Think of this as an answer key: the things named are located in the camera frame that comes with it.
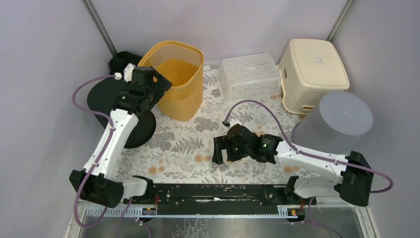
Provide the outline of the black bucket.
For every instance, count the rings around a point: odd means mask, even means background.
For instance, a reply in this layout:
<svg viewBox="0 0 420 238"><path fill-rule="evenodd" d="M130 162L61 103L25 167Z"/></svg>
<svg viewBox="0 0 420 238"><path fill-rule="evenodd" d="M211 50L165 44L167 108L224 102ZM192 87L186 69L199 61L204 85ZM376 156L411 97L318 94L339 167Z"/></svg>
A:
<svg viewBox="0 0 420 238"><path fill-rule="evenodd" d="M118 93L123 91L127 82L106 78L92 87L87 96L87 105L90 110L110 114L112 104ZM137 125L130 133L124 148L133 149L146 144L156 130L156 118L151 111L144 113Z"/></svg>

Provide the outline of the white mesh plastic basket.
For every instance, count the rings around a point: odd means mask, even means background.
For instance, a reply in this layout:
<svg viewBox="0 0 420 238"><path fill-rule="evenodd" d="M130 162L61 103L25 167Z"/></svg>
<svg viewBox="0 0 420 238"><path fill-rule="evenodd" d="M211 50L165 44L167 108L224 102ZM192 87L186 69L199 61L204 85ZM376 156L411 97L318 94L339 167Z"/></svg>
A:
<svg viewBox="0 0 420 238"><path fill-rule="evenodd" d="M277 96L281 76L270 53L223 59L216 83L226 104Z"/></svg>

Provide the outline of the grey plastic bucket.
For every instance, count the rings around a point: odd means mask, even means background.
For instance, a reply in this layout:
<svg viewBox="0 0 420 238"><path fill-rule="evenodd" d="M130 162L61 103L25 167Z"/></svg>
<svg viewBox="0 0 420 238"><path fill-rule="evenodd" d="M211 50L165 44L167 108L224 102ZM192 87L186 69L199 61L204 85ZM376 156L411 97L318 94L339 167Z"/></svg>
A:
<svg viewBox="0 0 420 238"><path fill-rule="evenodd" d="M368 104L348 92L331 92L291 132L291 142L309 149L349 154L372 128L374 117Z"/></svg>

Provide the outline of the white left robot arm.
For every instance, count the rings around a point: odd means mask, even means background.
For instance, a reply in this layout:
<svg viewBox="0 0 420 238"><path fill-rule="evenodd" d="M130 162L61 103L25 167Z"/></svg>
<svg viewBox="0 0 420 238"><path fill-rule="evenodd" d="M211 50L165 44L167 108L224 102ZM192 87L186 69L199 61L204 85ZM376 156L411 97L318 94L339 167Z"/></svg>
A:
<svg viewBox="0 0 420 238"><path fill-rule="evenodd" d="M152 66L135 66L131 73L115 73L112 78L125 82L126 87L115 96L108 115L79 108L103 116L108 123L90 159L83 169L71 172L69 181L78 199L108 208L115 208L122 200L133 196L147 204L154 196L153 189L148 187L152 182L144 177L116 181L115 166L140 118L159 102L172 83Z"/></svg>

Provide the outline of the large cream plastic basket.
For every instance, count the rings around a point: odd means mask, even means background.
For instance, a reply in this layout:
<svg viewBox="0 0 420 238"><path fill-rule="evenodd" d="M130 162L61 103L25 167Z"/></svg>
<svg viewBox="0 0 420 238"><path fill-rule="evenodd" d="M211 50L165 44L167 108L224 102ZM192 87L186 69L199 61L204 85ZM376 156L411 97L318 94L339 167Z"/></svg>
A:
<svg viewBox="0 0 420 238"><path fill-rule="evenodd" d="M343 62L329 41L292 39L277 68L283 107L293 114L307 115L324 95L350 87Z"/></svg>

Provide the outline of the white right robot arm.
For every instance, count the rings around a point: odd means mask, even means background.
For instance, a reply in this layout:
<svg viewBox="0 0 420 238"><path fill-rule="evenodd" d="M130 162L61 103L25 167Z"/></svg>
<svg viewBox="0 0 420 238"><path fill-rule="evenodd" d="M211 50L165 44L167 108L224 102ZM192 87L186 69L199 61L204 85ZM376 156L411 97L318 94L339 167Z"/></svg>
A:
<svg viewBox="0 0 420 238"><path fill-rule="evenodd" d="M361 153L352 151L345 156L305 147L294 150L279 136L258 136L240 124L230 127L226 135L215 137L213 148L212 161L218 165L223 164L225 150L231 162L250 157L259 163L283 163L316 173L313 178L291 176L288 179L278 196L288 204L302 200L309 203L311 197L336 196L356 206L369 204L373 173L365 170L370 166Z"/></svg>

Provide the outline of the yellow plastic waste bin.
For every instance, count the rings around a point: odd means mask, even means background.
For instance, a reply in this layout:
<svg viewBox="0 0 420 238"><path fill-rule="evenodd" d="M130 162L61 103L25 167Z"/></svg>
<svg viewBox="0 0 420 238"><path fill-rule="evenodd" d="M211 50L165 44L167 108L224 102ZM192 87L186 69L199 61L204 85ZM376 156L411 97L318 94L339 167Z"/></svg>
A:
<svg viewBox="0 0 420 238"><path fill-rule="evenodd" d="M151 66L172 83L160 99L160 111L175 120L188 121L203 101L203 53L177 41L163 41L153 46L138 66Z"/></svg>

